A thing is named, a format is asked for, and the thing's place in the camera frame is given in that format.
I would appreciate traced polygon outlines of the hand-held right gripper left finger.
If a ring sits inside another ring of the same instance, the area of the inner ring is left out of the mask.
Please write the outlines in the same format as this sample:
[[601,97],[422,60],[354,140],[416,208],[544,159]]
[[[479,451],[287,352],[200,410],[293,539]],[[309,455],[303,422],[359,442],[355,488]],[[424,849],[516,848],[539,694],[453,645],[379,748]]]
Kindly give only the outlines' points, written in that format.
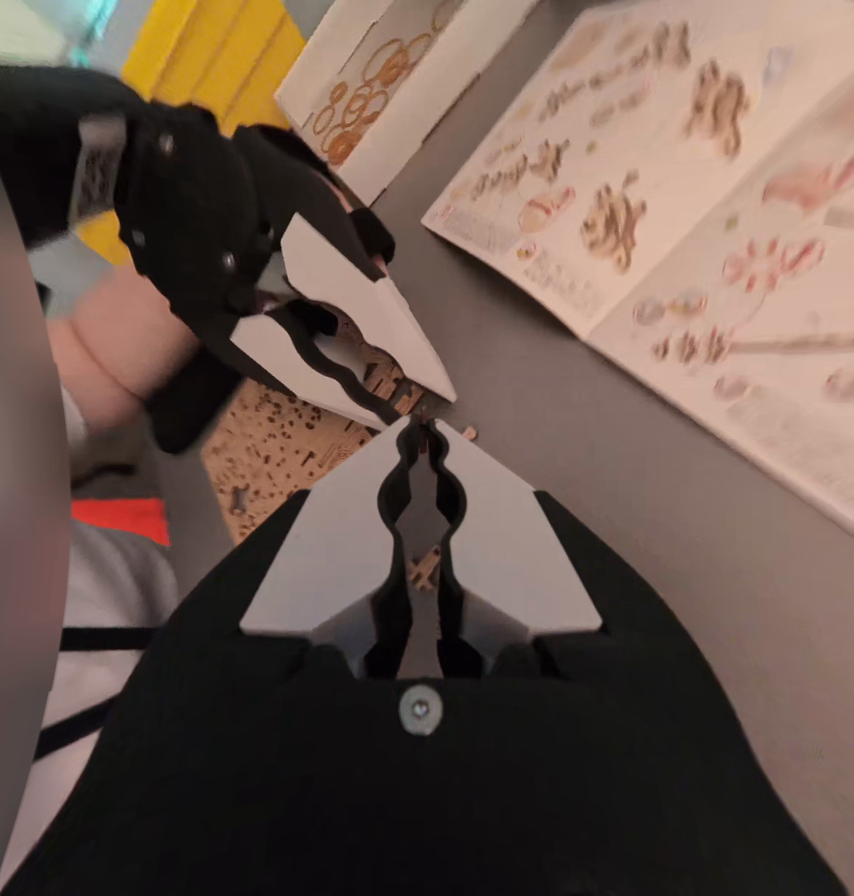
[[242,633],[340,650],[359,678],[396,678],[412,627],[398,521],[417,421],[402,418],[309,489],[240,622]]

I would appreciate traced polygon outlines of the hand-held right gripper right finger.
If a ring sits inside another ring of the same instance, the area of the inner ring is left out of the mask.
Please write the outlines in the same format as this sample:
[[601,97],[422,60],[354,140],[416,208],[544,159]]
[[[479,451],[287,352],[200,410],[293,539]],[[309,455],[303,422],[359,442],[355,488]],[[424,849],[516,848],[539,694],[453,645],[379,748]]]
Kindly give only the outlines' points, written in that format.
[[441,420],[430,423],[439,543],[437,655],[480,676],[509,647],[600,632],[603,622],[538,492]]

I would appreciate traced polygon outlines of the laser-cut wooden parts sheet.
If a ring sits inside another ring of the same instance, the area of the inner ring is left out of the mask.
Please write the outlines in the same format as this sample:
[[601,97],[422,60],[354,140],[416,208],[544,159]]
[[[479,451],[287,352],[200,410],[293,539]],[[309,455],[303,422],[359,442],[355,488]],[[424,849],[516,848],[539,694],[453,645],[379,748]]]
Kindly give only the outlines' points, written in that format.
[[[346,318],[340,317],[335,336],[317,340],[321,352],[354,369],[372,394],[400,413],[421,409],[429,397],[387,353],[366,347]],[[246,381],[201,450],[232,543],[241,544],[286,500],[315,485],[372,436],[353,420]]]

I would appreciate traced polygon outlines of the small wooden key-shaped part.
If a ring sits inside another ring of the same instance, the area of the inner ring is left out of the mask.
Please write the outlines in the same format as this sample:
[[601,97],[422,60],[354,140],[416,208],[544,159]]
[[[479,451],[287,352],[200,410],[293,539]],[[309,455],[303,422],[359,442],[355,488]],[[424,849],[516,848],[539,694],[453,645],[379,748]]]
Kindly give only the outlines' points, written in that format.
[[442,552],[439,544],[434,545],[421,557],[414,557],[408,564],[408,581],[411,588],[427,591],[437,588],[440,576]]

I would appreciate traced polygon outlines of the white cardboard box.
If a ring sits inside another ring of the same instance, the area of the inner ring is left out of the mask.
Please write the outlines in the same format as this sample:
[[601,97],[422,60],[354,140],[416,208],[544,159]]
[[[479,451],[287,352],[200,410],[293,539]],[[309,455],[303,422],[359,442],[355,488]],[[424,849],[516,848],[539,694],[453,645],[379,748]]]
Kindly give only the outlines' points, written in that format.
[[372,205],[534,1],[341,1],[276,90],[291,128]]

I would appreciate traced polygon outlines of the orange cloth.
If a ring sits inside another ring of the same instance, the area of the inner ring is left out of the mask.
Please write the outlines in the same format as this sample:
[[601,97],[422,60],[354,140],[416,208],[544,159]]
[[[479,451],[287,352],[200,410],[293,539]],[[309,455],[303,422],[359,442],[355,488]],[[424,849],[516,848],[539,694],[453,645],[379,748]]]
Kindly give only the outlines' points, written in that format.
[[142,536],[160,546],[172,543],[160,498],[79,498],[71,501],[75,521],[112,532]]

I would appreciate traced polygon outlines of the yellow plastic bin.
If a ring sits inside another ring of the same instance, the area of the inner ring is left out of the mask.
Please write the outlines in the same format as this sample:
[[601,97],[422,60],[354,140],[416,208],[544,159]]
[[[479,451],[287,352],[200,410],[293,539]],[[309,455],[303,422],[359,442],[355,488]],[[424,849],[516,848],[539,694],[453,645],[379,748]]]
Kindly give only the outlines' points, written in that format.
[[306,43],[279,1],[158,1],[120,77],[144,98],[205,108],[226,136],[288,129],[275,95]]

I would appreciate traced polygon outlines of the person's left forearm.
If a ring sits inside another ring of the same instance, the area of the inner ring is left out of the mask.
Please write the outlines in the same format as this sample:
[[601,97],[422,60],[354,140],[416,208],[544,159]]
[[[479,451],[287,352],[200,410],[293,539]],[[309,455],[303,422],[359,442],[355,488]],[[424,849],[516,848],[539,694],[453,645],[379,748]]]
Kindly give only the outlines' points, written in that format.
[[48,321],[62,387],[92,434],[137,417],[193,357],[199,341],[152,282],[130,265],[86,290]]

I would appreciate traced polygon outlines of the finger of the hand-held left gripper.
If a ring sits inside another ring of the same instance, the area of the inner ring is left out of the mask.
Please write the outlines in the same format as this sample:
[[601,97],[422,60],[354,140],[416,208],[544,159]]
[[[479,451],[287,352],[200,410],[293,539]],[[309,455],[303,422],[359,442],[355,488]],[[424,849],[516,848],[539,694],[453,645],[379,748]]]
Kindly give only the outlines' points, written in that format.
[[457,400],[439,355],[387,275],[372,280],[299,213],[281,238],[281,250],[289,284],[303,297],[349,317],[364,341],[387,353],[415,384]]
[[350,366],[324,353],[290,308],[242,318],[231,333],[231,345],[288,397],[375,430],[403,418],[387,399],[369,392]]

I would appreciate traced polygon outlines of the person in white shirt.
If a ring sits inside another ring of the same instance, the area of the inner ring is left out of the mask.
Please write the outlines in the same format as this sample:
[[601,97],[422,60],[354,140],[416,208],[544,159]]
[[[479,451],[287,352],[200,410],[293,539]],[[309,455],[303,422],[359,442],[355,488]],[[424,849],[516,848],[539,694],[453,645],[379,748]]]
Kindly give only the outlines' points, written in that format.
[[161,546],[72,522],[60,650],[35,761],[100,729],[179,598]]

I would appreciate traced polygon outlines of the open instruction booklet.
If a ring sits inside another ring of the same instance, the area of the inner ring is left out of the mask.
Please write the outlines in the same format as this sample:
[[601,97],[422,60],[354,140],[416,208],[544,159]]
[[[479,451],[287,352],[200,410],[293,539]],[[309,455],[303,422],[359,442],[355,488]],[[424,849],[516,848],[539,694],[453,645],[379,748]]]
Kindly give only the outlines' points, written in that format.
[[585,9],[421,222],[854,534],[854,2]]

